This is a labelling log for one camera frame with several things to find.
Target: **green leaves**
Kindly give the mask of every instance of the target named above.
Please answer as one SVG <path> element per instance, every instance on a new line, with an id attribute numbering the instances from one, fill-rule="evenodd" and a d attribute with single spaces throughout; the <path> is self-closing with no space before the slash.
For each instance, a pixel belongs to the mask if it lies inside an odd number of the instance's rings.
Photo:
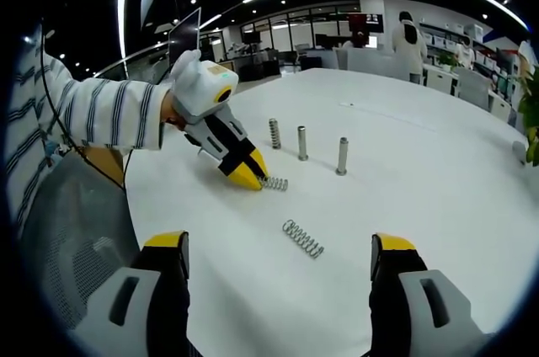
<path id="1" fill-rule="evenodd" d="M 534 141 L 526 151 L 526 161 L 534 167 L 539 165 L 539 141 Z"/>
<path id="2" fill-rule="evenodd" d="M 524 96 L 519 103 L 519 113 L 522 113 L 526 138 L 530 146 L 526 151 L 526 161 L 534 167 L 539 166 L 539 67 L 533 76 L 528 73 L 526 79 L 520 83 L 524 89 Z"/>

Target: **black cable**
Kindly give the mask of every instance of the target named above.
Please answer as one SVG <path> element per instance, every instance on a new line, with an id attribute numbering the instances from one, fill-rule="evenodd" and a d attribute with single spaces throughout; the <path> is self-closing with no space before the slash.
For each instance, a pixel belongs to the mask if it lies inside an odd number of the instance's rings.
<path id="1" fill-rule="evenodd" d="M 52 113 L 53 113 L 54 118 L 55 118 L 55 121 L 53 121 L 53 122 L 58 123 L 58 125 L 60 126 L 62 134 L 69 141 L 69 145 L 71 145 L 73 147 L 75 152 L 78 153 L 81 156 L 81 158 L 84 160 L 84 162 L 87 165 L 89 165 L 92 168 L 94 168 L 95 170 L 97 170 L 99 173 L 101 173 L 103 176 L 105 176 L 108 180 L 110 180 L 112 183 L 117 185 L 120 189 L 125 191 L 125 188 L 123 186 L 118 184 L 107 173 L 103 172 L 100 168 L 98 168 L 96 165 L 94 165 L 92 162 L 90 162 L 90 160 L 86 157 L 86 155 L 84 155 L 84 153 L 77 146 L 75 141 L 71 138 L 71 136 L 67 132 L 66 127 L 60 121 L 60 115 L 58 114 L 58 112 L 56 111 L 56 108 L 54 107 L 54 104 L 52 103 L 51 93 L 49 92 L 49 87 L 47 85 L 47 81 L 46 81 L 46 78 L 45 78 L 45 59 L 44 59 L 45 55 L 44 55 L 44 52 L 45 52 L 45 33 L 43 33 L 43 30 L 41 30 L 41 51 L 40 51 L 41 78 L 43 79 L 43 87 L 45 88 L 45 95 L 47 97 L 47 101 L 49 102 L 49 105 L 51 107 Z"/>
<path id="2" fill-rule="evenodd" d="M 125 177 L 127 176 L 127 167 L 129 166 L 129 161 L 131 160 L 132 154 L 133 154 L 133 150 L 131 149 L 129 151 L 129 155 L 127 155 L 127 162 L 125 163 L 125 168 L 124 168 L 124 189 L 125 189 Z"/>

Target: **desk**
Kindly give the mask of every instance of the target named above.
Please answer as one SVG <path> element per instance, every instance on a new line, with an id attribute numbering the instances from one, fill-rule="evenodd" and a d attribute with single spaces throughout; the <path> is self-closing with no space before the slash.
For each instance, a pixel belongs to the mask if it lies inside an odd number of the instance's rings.
<path id="1" fill-rule="evenodd" d="M 499 118 L 504 123 L 509 122 L 511 105 L 490 89 L 488 90 L 488 108 L 491 115 Z"/>
<path id="2" fill-rule="evenodd" d="M 456 85 L 458 75 L 454 72 L 447 72 L 434 65 L 423 64 L 424 85 L 442 93 L 456 96 Z"/>
<path id="3" fill-rule="evenodd" d="M 126 176 L 136 235 L 189 231 L 188 335 L 204 355 L 357 357 L 370 347 L 371 234 L 413 242 L 472 303 L 483 331 L 517 306 L 537 261 L 537 208 L 513 158 L 525 138 L 449 95 L 360 72 L 312 69 L 233 96 L 232 111 L 290 180 L 232 186 L 172 129 Z M 279 121 L 282 149 L 270 146 Z M 298 125 L 309 160 L 297 160 Z M 334 172 L 347 136 L 348 173 Z M 281 230 L 324 247 L 310 259 Z"/>

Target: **office floor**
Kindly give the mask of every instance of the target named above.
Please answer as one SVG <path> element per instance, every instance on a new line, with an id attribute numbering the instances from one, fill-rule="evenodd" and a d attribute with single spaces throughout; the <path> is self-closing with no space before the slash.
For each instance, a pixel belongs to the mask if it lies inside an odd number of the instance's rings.
<path id="1" fill-rule="evenodd" d="M 258 81 L 239 83 L 236 88 L 236 94 L 245 92 L 246 90 L 249 90 L 251 88 L 261 85 L 262 83 L 273 81 L 279 77 L 287 77 L 290 75 L 294 75 L 296 72 L 299 72 L 299 71 L 300 71 L 300 67 L 298 65 L 284 65 L 280 67 L 280 75 L 275 75 L 273 77 L 265 77 L 264 79 L 260 79 Z"/>

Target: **white shirt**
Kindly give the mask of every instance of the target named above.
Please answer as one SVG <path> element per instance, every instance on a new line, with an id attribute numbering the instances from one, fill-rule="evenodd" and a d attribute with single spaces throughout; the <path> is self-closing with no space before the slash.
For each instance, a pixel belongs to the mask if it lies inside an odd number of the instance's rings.
<path id="1" fill-rule="evenodd" d="M 24 43 L 8 110 L 3 154 L 11 222 L 20 235 L 35 197 L 49 172 L 44 139 L 67 143 L 45 95 L 43 74 L 52 102 L 71 138 L 81 146 L 159 149 L 161 104 L 169 85 L 76 81 L 59 60 L 44 55 L 41 30 Z"/>
<path id="2" fill-rule="evenodd" d="M 404 62 L 409 73 L 421 75 L 423 74 L 423 58 L 427 56 L 427 45 L 417 28 L 416 31 L 418 40 L 415 44 L 410 44 L 404 38 L 404 24 L 400 23 L 393 31 L 393 50 L 397 53 L 397 57 Z"/>
<path id="3" fill-rule="evenodd" d="M 344 48 L 345 50 L 348 50 L 349 48 L 354 48 L 354 43 L 350 40 L 345 41 L 342 48 Z"/>
<path id="4" fill-rule="evenodd" d="M 456 45 L 456 59 L 466 69 L 473 69 L 475 62 L 475 51 L 470 47 L 465 47 L 462 44 Z"/>

